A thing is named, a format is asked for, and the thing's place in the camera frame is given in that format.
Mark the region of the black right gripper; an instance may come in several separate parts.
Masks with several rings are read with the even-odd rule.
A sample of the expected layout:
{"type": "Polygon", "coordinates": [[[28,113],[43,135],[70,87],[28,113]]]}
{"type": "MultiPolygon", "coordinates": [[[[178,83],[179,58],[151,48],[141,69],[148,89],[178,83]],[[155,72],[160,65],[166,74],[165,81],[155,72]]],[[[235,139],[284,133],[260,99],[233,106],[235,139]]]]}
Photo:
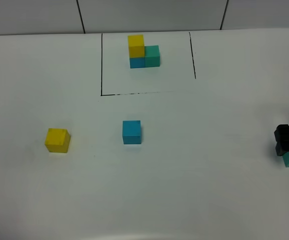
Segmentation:
{"type": "Polygon", "coordinates": [[[285,153],[289,152],[289,125],[280,124],[274,131],[274,137],[276,140],[276,154],[278,156],[283,156],[285,153]]]}

